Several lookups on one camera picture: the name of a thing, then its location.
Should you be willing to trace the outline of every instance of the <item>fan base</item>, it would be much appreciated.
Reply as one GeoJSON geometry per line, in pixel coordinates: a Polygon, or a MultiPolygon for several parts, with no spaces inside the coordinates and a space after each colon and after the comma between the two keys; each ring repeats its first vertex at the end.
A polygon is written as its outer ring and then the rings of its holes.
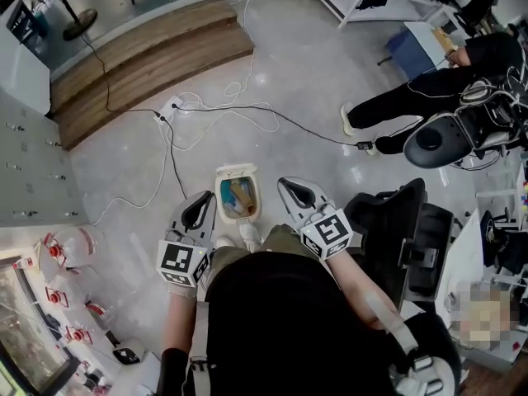
{"type": "Polygon", "coordinates": [[[85,30],[92,26],[97,19],[97,11],[95,9],[88,9],[78,14],[79,23],[71,21],[63,31],[63,40],[71,41],[80,36],[85,30]]]}

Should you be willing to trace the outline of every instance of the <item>black office chair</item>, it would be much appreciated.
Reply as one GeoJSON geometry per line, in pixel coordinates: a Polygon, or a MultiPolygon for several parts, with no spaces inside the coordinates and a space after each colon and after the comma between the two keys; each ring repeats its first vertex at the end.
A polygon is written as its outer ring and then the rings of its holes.
{"type": "Polygon", "coordinates": [[[454,216],[427,204],[422,179],[399,191],[361,193],[348,203],[345,215],[352,230],[363,235],[355,259],[396,306],[403,299],[435,299],[454,216]]]}

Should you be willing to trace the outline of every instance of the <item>gray cabinet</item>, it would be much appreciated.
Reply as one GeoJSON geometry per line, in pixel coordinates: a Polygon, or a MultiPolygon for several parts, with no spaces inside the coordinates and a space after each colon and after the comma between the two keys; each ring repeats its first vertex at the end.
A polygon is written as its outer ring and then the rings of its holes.
{"type": "Polygon", "coordinates": [[[0,89],[0,227],[87,222],[59,127],[0,89]]]}

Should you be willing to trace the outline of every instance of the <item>khaki shorts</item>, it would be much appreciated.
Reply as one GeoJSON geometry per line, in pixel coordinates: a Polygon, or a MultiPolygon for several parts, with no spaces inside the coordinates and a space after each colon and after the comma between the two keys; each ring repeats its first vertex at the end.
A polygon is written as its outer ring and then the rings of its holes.
{"type": "MultiPolygon", "coordinates": [[[[287,224],[275,226],[256,252],[282,252],[286,254],[302,255],[303,257],[313,258],[316,261],[319,260],[317,255],[307,249],[305,245],[300,242],[299,235],[287,224]]],[[[207,283],[212,283],[220,270],[249,254],[250,252],[246,248],[218,248],[213,255],[211,271],[207,283]]]]}

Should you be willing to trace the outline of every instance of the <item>wooden step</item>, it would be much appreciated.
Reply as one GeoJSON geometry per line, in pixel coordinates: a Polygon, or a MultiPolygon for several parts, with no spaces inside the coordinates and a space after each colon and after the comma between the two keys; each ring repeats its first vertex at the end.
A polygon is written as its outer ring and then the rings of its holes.
{"type": "Polygon", "coordinates": [[[83,91],[54,119],[62,145],[70,150],[121,113],[198,73],[250,55],[254,44],[238,23],[217,26],[143,53],[113,69],[83,91]],[[107,86],[109,107],[106,109],[107,86]]]}
{"type": "MultiPolygon", "coordinates": [[[[204,0],[145,22],[103,45],[97,55],[105,62],[106,71],[111,73],[159,45],[236,21],[237,13],[226,0],[204,0]]],[[[51,113],[60,115],[60,110],[67,108],[79,93],[86,92],[102,77],[101,61],[90,54],[51,84],[51,113]]]]}

